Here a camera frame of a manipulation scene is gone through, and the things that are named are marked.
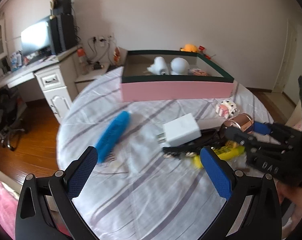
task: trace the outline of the box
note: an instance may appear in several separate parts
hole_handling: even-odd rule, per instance
[[[170,68],[171,61],[182,57],[190,68],[199,68],[210,76],[153,75],[147,67],[155,57],[163,57]],[[127,52],[124,63],[121,92],[124,102],[228,98],[233,89],[234,78],[204,55],[174,50],[132,50]]]

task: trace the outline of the computer monitor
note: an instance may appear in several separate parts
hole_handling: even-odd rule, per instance
[[[23,56],[51,45],[49,38],[49,17],[45,17],[21,32]]]

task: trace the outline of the power adapter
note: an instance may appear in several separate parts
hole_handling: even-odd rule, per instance
[[[200,128],[192,114],[186,114],[163,125],[163,133],[157,136],[158,143],[167,142],[179,146],[201,136]]]

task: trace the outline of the white tablecloth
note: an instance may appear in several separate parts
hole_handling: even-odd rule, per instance
[[[73,202],[93,232],[107,239],[198,239],[225,199],[219,197],[205,170],[189,160],[164,159],[156,135],[162,124],[192,113],[201,128],[221,125],[214,106],[221,99],[121,102],[122,68],[87,86],[73,102],[58,133],[57,162],[64,170],[93,146],[122,110],[131,123],[109,161],[96,165]],[[240,112],[259,122],[273,122],[263,104],[235,82],[231,97]],[[230,161],[244,168],[245,155]],[[250,175],[261,174],[250,171]]]

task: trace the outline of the office chair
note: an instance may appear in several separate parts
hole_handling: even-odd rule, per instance
[[[10,138],[16,132],[27,133],[25,128],[20,127],[22,119],[17,119],[18,95],[10,95],[7,90],[0,91],[0,139],[2,147],[7,147],[15,151],[15,147],[10,144]]]

